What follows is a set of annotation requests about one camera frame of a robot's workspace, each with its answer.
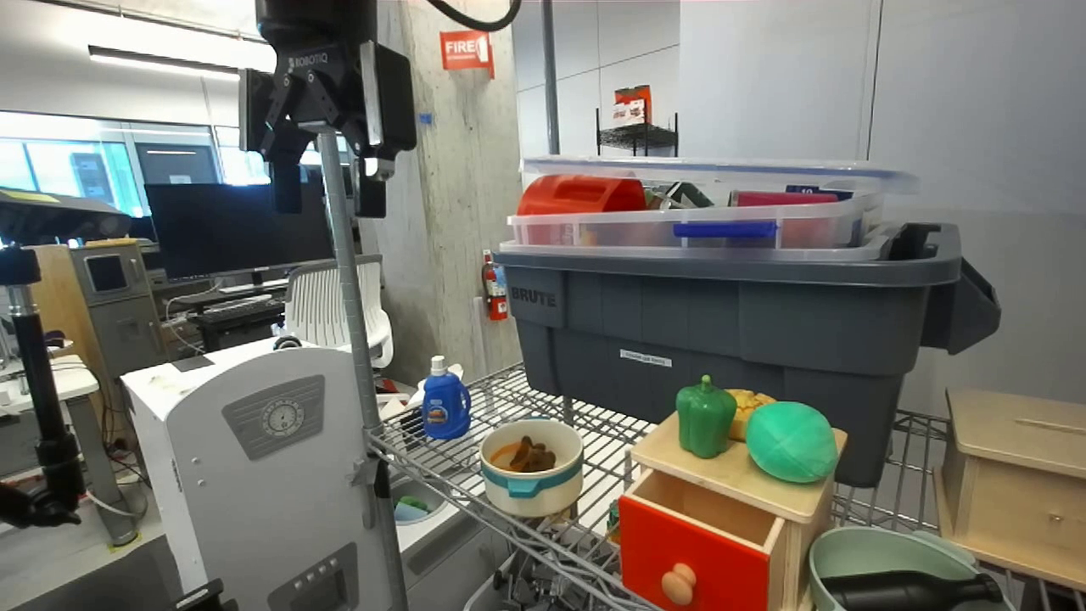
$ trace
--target white container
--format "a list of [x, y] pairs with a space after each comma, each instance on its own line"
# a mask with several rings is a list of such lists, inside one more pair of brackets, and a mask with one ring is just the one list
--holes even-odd
[[[493, 460], [496, 451], [531, 437], [552, 451], [545, 470], [510, 470]], [[483, 443], [486, 499], [510, 515], [552, 515], [578, 502], [583, 487], [583, 442], [560, 422], [511, 422], [496, 427]]]
[[873, 194], [835, 205], [510, 217], [516, 245], [578, 246], [848, 246], [880, 209]]

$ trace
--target black monitor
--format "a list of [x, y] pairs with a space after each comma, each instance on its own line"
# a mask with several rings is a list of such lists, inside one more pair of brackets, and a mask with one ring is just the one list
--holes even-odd
[[278, 212], [272, 188], [168, 183], [149, 200], [167, 279], [332, 258], [320, 188], [297, 212]]

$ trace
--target floor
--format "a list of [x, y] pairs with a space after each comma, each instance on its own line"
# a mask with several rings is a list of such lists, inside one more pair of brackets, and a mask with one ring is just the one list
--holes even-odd
[[164, 524], [149, 487], [140, 487], [147, 499], [147, 515], [140, 535], [125, 545], [113, 545], [97, 520], [97, 508], [83, 502], [78, 508], [78, 525], [58, 528], [6, 528], [0, 525], [0, 606], [21, 606], [48, 592], [58, 592], [97, 568], [120, 564], [123, 555], [143, 550], [147, 544], [164, 539]]

